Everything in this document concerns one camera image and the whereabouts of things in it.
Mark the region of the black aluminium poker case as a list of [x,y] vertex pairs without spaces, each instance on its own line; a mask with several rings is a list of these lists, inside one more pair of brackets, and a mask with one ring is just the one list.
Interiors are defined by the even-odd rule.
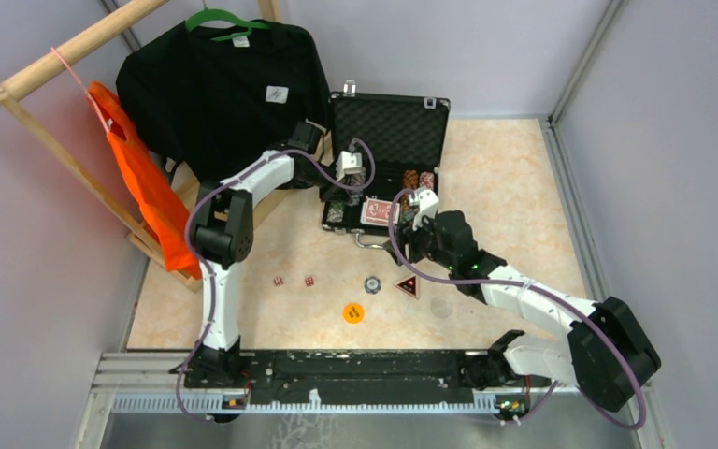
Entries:
[[434,96],[357,93],[355,84],[347,81],[341,92],[330,95],[332,113],[332,155],[342,151],[366,156],[363,142],[375,162],[374,177],[369,176],[370,163],[365,161],[364,198],[359,205],[346,207],[342,223],[326,222],[323,203],[321,227],[327,232],[382,236],[386,226],[360,223],[363,202],[368,198],[392,201],[403,189],[407,169],[433,172],[435,190],[439,188],[439,168],[443,154],[451,102]]

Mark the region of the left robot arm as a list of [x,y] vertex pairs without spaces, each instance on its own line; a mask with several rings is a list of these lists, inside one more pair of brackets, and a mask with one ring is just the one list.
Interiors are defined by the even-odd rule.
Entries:
[[327,166],[314,152],[321,129],[299,123],[290,138],[272,144],[236,175],[201,187],[187,219],[185,244],[197,258],[203,279],[203,321],[194,348],[178,368],[177,387],[242,386],[238,325],[243,263],[254,241],[254,211],[291,181],[360,193],[374,181],[375,157],[353,138]]

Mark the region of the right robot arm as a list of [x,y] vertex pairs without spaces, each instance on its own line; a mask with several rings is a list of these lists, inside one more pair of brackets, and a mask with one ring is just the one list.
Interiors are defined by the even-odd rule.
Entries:
[[479,246],[460,210],[425,217],[418,225],[388,224],[387,230],[397,264],[557,338],[548,342],[520,333],[501,343],[497,351],[512,373],[573,384],[599,410],[618,412],[630,399],[644,406],[642,387],[662,362],[623,300],[574,297],[523,275]]

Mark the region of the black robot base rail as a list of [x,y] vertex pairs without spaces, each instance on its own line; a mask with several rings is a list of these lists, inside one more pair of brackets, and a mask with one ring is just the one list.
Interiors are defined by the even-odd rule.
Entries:
[[204,348],[179,372],[187,388],[245,390],[251,405],[304,403],[311,391],[324,405],[463,405],[476,391],[526,382],[487,350],[234,353]]

